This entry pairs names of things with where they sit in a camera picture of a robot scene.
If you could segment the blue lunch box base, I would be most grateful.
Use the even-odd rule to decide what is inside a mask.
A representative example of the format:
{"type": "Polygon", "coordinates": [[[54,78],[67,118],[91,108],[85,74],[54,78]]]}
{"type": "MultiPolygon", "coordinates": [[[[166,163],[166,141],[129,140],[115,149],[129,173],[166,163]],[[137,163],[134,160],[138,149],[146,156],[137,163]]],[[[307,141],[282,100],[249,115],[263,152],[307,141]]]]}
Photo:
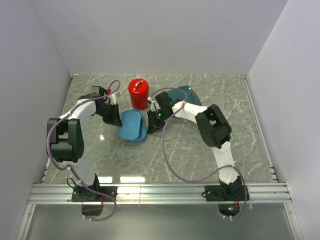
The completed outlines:
{"type": "Polygon", "coordinates": [[[147,131],[142,117],[139,121],[125,124],[125,140],[132,143],[140,143],[146,139],[146,136],[147,131]]]}

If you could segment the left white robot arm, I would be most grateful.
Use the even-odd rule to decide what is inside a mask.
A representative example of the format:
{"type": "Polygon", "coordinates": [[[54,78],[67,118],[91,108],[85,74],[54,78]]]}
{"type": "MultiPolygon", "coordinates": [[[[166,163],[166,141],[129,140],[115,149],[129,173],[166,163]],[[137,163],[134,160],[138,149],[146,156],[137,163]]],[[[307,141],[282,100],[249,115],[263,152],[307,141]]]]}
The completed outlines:
{"type": "Polygon", "coordinates": [[[84,158],[82,126],[94,115],[107,125],[121,127],[117,89],[92,86],[68,112],[47,121],[46,152],[52,164],[60,171],[70,170],[75,177],[73,192],[89,201],[97,201],[103,193],[98,176],[84,158]]]}

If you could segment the red round cup lid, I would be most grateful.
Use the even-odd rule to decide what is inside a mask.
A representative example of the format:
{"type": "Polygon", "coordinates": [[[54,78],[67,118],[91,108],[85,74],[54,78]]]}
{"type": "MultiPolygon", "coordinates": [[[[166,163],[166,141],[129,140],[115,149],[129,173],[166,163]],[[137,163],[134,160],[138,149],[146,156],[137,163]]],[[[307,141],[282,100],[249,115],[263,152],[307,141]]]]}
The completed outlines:
{"type": "Polygon", "coordinates": [[[142,96],[149,94],[149,84],[145,79],[133,79],[128,85],[128,91],[133,96],[142,96]]]}

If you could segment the blue lunch box lid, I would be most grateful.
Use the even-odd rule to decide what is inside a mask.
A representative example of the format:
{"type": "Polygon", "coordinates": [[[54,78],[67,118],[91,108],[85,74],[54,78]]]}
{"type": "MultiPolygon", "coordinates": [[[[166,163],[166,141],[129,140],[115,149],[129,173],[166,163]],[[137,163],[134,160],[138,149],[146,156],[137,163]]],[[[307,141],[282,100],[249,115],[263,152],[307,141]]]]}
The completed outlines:
{"type": "Polygon", "coordinates": [[[137,142],[140,138],[142,115],[137,109],[126,110],[121,115],[122,126],[119,129],[119,137],[129,142],[137,142]]]}

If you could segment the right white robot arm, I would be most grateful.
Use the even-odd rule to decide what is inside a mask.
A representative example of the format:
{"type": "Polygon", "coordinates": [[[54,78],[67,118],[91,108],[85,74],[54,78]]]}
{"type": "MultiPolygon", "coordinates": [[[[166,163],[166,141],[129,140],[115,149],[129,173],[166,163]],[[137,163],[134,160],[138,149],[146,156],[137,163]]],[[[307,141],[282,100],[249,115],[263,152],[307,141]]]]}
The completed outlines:
{"type": "Polygon", "coordinates": [[[151,110],[147,112],[147,133],[152,134],[162,129],[163,157],[169,170],[179,180],[187,183],[199,183],[218,173],[220,193],[224,199],[232,200],[240,194],[240,190],[243,190],[245,195],[248,194],[244,177],[235,167],[231,151],[232,128],[216,104],[201,106],[188,103],[186,99],[172,100],[166,91],[148,97],[148,102],[151,110]],[[202,140],[213,152],[218,169],[198,180],[183,178],[173,170],[166,155],[165,133],[174,117],[196,123],[202,140]]]}

